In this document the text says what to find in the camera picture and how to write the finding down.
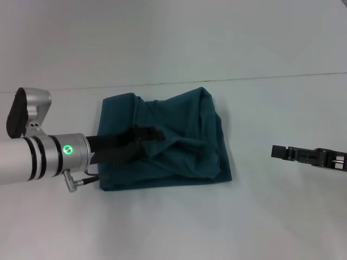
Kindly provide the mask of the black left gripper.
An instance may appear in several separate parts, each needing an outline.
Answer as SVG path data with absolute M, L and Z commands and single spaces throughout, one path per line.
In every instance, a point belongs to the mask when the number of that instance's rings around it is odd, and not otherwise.
M 134 161 L 139 154 L 148 157 L 145 142 L 166 140 L 164 133 L 155 127 L 132 126 L 131 133 L 119 135 L 88 136 L 92 157 L 90 164 L 125 165 Z

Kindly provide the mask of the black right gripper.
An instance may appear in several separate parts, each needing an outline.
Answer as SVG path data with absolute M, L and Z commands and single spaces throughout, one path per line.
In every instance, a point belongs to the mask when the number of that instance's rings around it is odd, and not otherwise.
M 314 165 L 336 171 L 346 171 L 346 153 L 325 148 L 315 150 L 297 147 L 272 146 L 272 158 Z

